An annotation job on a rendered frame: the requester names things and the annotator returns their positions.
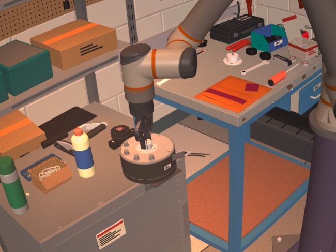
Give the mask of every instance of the screwdriver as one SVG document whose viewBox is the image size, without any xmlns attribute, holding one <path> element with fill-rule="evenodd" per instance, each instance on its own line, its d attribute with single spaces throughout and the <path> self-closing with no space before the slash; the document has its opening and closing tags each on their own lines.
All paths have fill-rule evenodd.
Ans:
<svg viewBox="0 0 336 252">
<path fill-rule="evenodd" d="M 288 71 L 280 71 L 280 72 L 278 72 L 275 76 L 273 76 L 272 78 L 270 78 L 269 80 L 268 80 L 268 84 L 270 85 L 270 86 L 274 86 L 275 84 L 278 84 L 281 80 L 283 80 L 286 76 L 287 76 L 287 73 L 290 71 L 290 70 L 292 70 L 292 69 L 294 69 L 296 66 L 298 66 L 299 65 L 299 63 L 297 64 L 297 65 L 295 65 L 295 66 L 293 66 L 291 69 L 289 69 Z"/>
</svg>

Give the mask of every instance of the orange envelope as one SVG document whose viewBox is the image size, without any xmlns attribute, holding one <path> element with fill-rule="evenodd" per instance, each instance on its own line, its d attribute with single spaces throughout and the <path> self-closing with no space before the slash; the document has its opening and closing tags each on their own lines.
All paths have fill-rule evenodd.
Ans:
<svg viewBox="0 0 336 252">
<path fill-rule="evenodd" d="M 270 90 L 269 87 L 228 76 L 194 98 L 239 113 Z"/>
</svg>

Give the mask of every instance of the blue drawer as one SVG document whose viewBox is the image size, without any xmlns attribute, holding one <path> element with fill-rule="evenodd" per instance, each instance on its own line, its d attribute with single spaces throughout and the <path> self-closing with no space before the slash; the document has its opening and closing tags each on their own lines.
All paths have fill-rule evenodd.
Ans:
<svg viewBox="0 0 336 252">
<path fill-rule="evenodd" d="M 319 75 L 312 82 L 310 82 L 307 86 L 303 87 L 299 92 L 299 114 L 304 114 L 307 110 L 309 110 L 314 104 L 316 104 L 321 94 L 321 80 L 322 75 Z"/>
</svg>

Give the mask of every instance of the teal bin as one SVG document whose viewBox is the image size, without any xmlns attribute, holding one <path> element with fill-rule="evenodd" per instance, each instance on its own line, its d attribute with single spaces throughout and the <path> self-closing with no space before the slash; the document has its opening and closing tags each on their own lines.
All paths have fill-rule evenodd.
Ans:
<svg viewBox="0 0 336 252">
<path fill-rule="evenodd" d="M 0 47 L 0 71 L 13 96 L 53 77 L 49 51 L 18 40 Z"/>
<path fill-rule="evenodd" d="M 4 74 L 0 71 L 0 103 L 8 100 Z"/>
<path fill-rule="evenodd" d="M 272 35 L 279 35 L 281 36 L 281 39 L 268 43 L 265 36 L 271 37 Z M 252 31 L 251 40 L 253 48 L 257 48 L 264 52 L 273 52 L 274 50 L 288 45 L 288 38 L 284 28 L 274 24 L 269 24 Z"/>
</svg>

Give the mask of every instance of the open box of clips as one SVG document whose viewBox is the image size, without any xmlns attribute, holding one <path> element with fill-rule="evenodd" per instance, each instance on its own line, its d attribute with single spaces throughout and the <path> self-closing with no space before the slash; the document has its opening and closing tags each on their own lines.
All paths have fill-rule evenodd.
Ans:
<svg viewBox="0 0 336 252">
<path fill-rule="evenodd" d="M 304 61 L 318 55 L 318 44 L 302 37 L 296 15 L 282 19 L 288 37 L 289 54 Z"/>
</svg>

